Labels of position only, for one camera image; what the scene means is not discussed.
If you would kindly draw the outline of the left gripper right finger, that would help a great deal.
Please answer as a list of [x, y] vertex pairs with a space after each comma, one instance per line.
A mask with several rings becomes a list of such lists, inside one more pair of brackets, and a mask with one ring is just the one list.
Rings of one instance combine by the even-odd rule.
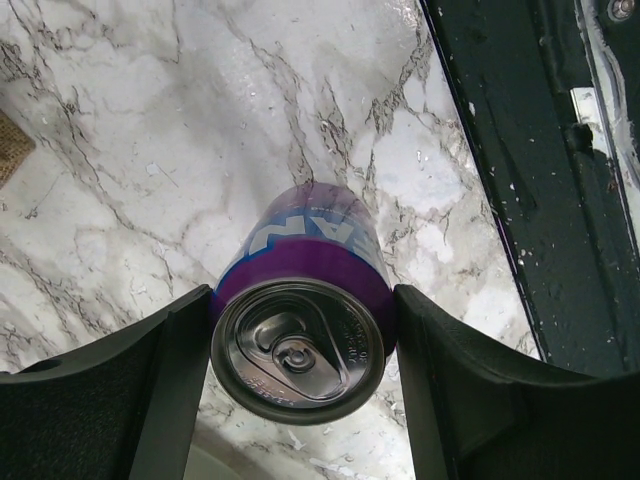
[[528, 357], [394, 290], [419, 479], [635, 479], [639, 377], [596, 378]]

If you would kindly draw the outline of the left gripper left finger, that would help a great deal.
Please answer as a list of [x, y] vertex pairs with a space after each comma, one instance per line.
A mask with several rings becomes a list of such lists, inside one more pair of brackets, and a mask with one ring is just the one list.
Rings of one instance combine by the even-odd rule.
[[2, 478], [182, 478], [211, 297], [199, 286], [124, 329], [2, 374]]

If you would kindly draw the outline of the purple can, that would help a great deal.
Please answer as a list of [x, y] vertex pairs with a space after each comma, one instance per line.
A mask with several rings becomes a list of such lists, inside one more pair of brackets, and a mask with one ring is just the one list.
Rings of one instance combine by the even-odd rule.
[[216, 285], [211, 364], [270, 421], [317, 425], [359, 409], [397, 341], [374, 221], [349, 189], [306, 183], [267, 208]]

